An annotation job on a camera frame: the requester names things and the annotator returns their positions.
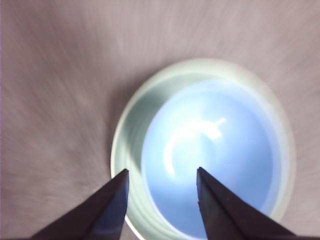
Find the blurry background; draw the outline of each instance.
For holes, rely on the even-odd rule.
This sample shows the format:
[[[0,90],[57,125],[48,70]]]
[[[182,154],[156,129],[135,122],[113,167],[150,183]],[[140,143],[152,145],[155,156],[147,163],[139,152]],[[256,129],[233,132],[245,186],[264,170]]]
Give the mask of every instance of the blurry background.
[[[1,236],[30,236],[107,182],[127,101],[194,57],[239,64],[278,97],[297,150],[281,223],[320,235],[319,0],[2,0]],[[137,239],[127,225],[121,238]]]

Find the round object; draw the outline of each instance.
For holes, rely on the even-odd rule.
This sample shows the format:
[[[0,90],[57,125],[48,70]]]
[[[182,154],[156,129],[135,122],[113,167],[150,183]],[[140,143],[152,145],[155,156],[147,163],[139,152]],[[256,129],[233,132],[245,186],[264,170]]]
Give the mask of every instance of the round object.
[[[206,239],[198,167],[276,221],[287,208],[296,162],[284,111],[257,77],[222,60],[158,72],[119,120],[111,176],[129,170],[126,221],[139,239]]]

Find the circular rim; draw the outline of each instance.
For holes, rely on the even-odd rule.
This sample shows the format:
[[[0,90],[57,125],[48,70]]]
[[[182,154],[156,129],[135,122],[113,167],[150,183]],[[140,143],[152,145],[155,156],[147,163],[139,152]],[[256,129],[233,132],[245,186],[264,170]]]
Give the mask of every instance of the circular rim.
[[[125,106],[115,129],[110,158],[111,177],[113,178],[117,174],[115,169],[115,152],[120,132],[133,106],[145,93],[157,84],[167,80],[168,78],[184,74],[209,74],[213,77],[223,78],[230,82],[240,83],[247,88],[255,99],[258,100],[263,108],[269,113],[268,115],[272,116],[271,119],[274,122],[273,126],[276,138],[279,140],[280,145],[281,163],[287,163],[286,165],[288,166],[288,169],[286,170],[284,168],[281,169],[281,175],[283,175],[283,172],[285,171],[289,176],[287,179],[281,180],[279,194],[273,210],[270,213],[270,217],[273,220],[279,221],[283,217],[291,199],[296,172],[296,151],[289,120],[277,97],[262,80],[250,71],[225,60],[214,58],[195,58],[174,63],[157,72],[135,92]],[[136,229],[127,214],[125,215],[125,221],[140,240],[146,240]]]

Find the gray surface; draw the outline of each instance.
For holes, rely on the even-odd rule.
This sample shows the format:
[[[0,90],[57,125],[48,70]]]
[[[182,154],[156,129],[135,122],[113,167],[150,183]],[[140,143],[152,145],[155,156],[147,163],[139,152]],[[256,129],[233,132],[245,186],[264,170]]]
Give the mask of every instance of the gray surface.
[[[284,106],[297,148],[282,223],[320,235],[320,1],[1,1],[1,235],[25,237],[110,179],[126,102],[162,67],[222,58]],[[125,225],[122,239],[136,239]]]

